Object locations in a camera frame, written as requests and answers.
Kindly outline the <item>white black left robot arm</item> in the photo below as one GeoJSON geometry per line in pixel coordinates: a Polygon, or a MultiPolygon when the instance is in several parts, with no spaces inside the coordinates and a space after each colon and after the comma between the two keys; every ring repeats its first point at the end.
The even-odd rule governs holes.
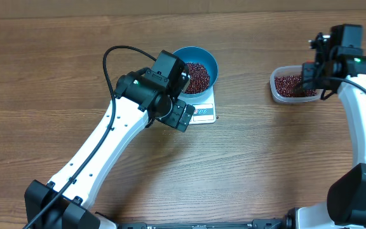
{"type": "Polygon", "coordinates": [[[179,95],[189,81],[187,64],[163,50],[152,67],[109,85],[109,107],[82,147],[47,184],[34,180],[26,189],[25,227],[117,228],[107,217],[90,212],[100,187],[132,139],[154,121],[186,131],[194,106],[179,95]]]}

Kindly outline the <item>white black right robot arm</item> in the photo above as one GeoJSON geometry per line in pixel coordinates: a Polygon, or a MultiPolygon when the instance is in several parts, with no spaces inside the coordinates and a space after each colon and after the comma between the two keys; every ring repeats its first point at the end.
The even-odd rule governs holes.
{"type": "Polygon", "coordinates": [[[295,92],[321,89],[321,99],[336,94],[346,112],[353,146],[353,165],[327,193],[325,202],[301,207],[294,228],[366,228],[366,55],[363,28],[341,24],[310,42],[315,61],[302,65],[295,92]]]}

